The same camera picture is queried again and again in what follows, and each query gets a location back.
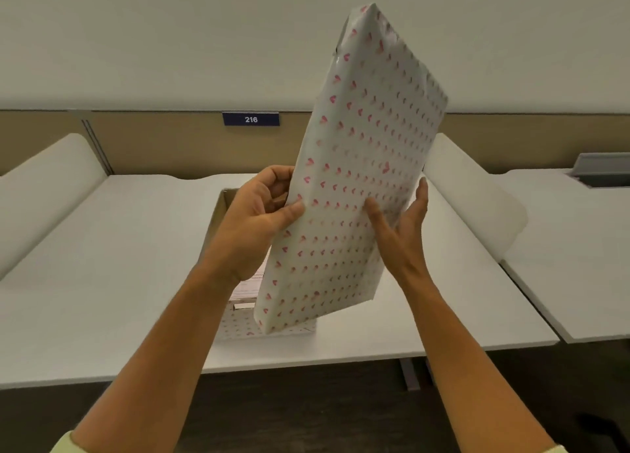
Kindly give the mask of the person's left hand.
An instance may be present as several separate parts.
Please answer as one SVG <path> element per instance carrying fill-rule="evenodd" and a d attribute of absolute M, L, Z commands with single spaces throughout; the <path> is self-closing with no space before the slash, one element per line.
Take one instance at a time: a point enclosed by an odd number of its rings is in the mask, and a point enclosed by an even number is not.
<path fill-rule="evenodd" d="M 288 203 L 294 171 L 294 166 L 272 165 L 238 189 L 200 263 L 228 292 L 251 278 L 263 263 L 278 235 L 268 234 L 268 203 Z"/>

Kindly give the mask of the person's right hand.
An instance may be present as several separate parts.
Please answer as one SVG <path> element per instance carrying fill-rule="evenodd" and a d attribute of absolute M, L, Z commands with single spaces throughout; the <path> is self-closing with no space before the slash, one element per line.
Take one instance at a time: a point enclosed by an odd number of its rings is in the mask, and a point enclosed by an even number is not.
<path fill-rule="evenodd" d="M 423 251 L 422 226 L 428 212 L 429 186 L 422 177 L 415 191 L 416 198 L 400 215 L 391 241 L 378 244 L 384 265 L 402 290 L 428 292 L 435 288 Z"/>

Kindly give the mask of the person's right forearm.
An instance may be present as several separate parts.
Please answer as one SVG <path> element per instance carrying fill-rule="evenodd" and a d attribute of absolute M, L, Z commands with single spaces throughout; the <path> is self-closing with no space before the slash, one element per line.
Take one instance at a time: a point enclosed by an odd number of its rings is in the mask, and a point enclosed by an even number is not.
<path fill-rule="evenodd" d="M 431 278 L 400 285 L 461 453 L 545 453 L 558 447 L 453 312 Z"/>

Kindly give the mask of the person's left forearm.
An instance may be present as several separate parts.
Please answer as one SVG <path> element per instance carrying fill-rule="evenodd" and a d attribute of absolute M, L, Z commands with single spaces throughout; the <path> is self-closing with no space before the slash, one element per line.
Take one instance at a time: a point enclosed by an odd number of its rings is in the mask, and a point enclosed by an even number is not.
<path fill-rule="evenodd" d="M 201 371 L 240 280 L 198 265 L 70 433 L 85 453 L 174 453 Z"/>

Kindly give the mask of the white printed paper sheet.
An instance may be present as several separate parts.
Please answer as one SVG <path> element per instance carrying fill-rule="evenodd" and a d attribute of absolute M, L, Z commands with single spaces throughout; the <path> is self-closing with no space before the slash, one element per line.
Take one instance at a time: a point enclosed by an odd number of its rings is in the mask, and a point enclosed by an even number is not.
<path fill-rule="evenodd" d="M 240 282 L 234 289 L 229 299 L 229 305 L 233 310 L 253 309 L 255 307 L 268 258 L 269 255 L 265 257 L 263 263 L 251 278 Z"/>

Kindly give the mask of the white curved desk divider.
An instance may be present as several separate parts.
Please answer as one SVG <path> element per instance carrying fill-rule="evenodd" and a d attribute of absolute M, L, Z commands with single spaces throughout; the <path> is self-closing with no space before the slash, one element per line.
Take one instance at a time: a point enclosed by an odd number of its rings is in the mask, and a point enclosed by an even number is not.
<path fill-rule="evenodd" d="M 443 133 L 435 136 L 423 172 L 501 263 L 529 222 L 524 204 Z"/>
<path fill-rule="evenodd" d="M 106 177 L 88 141 L 75 133 L 0 176 L 0 280 Z"/>

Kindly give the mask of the blue number sign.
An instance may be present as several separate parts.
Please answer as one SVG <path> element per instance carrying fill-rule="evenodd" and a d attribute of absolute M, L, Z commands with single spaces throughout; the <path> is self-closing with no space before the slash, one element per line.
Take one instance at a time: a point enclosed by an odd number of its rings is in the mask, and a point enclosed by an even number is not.
<path fill-rule="evenodd" d="M 279 127 L 279 112 L 222 112 L 226 127 Z"/>

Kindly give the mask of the heart-print wrapped cardboard box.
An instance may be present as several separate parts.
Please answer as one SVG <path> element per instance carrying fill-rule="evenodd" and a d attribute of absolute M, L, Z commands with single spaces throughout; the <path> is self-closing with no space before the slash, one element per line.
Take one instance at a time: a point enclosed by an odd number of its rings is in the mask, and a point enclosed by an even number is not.
<path fill-rule="evenodd" d="M 216 206 L 212 213 L 205 239 L 203 241 L 203 246 L 200 251 L 199 259 L 203 258 L 208 245 L 212 242 L 212 239 L 221 225 L 221 222 L 225 217 L 228 208 L 232 204 L 237 192 L 237 188 L 226 188 L 219 192 Z M 231 308 L 228 301 L 216 334 L 216 342 L 263 336 L 264 333 L 254 318 L 254 308 L 235 311 Z"/>

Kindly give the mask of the beige partition panel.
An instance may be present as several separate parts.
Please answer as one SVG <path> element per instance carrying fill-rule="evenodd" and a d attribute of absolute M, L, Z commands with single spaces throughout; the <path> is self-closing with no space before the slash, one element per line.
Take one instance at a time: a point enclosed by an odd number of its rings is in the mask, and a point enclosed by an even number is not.
<path fill-rule="evenodd" d="M 67 134 L 83 136 L 107 175 L 114 171 L 90 124 L 88 110 L 0 110 L 0 175 Z"/>
<path fill-rule="evenodd" d="M 225 127 L 219 112 L 93 112 L 89 121 L 115 174 L 198 179 L 294 164 L 310 116 L 281 113 L 279 127 Z M 491 174 L 630 153 L 630 115 L 450 113 L 439 132 Z"/>

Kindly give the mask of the grey desk leg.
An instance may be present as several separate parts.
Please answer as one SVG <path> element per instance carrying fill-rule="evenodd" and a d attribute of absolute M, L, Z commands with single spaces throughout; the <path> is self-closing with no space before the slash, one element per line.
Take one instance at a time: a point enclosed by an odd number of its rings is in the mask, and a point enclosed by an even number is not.
<path fill-rule="evenodd" d="M 407 391 L 419 392 L 434 386 L 433 375 L 426 357 L 398 360 Z"/>

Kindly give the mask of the pale yellow left sleeve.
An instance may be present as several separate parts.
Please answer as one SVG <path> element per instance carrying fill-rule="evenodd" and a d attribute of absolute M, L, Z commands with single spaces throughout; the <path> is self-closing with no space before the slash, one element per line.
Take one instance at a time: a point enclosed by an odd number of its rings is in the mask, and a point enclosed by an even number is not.
<path fill-rule="evenodd" d="M 89 453 L 86 449 L 89 446 L 90 442 L 73 430 L 65 433 L 49 453 Z"/>

